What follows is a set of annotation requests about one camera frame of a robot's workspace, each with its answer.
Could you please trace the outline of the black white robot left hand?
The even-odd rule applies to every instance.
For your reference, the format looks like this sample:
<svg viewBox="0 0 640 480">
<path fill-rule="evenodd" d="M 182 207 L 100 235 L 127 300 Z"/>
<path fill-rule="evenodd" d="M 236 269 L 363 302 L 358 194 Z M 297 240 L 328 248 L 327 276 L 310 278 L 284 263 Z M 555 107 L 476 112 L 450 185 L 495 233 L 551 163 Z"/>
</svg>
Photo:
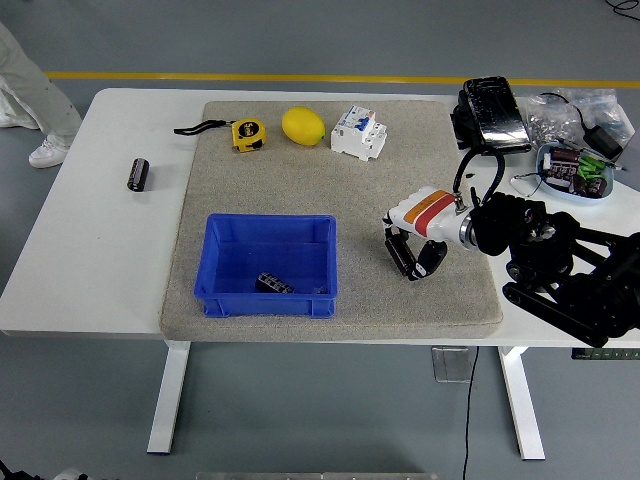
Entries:
<svg viewBox="0 0 640 480">
<path fill-rule="evenodd" d="M 1 478 L 4 480 L 44 480 L 44 477 L 31 475 L 24 470 L 12 471 L 4 463 L 1 463 Z M 92 477 L 77 469 L 70 468 L 57 474 L 53 480 L 92 480 Z"/>
</svg>

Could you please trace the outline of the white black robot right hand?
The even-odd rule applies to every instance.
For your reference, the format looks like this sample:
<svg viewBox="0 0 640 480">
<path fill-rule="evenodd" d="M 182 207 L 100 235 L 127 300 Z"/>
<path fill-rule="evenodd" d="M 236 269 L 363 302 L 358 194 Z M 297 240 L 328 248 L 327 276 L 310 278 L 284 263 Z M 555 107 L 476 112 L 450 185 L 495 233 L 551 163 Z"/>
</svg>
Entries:
<svg viewBox="0 0 640 480">
<path fill-rule="evenodd" d="M 383 217 L 385 246 L 400 273 L 411 281 L 433 274 L 455 243 L 477 249 L 471 209 L 459 193 L 423 187 Z"/>
</svg>

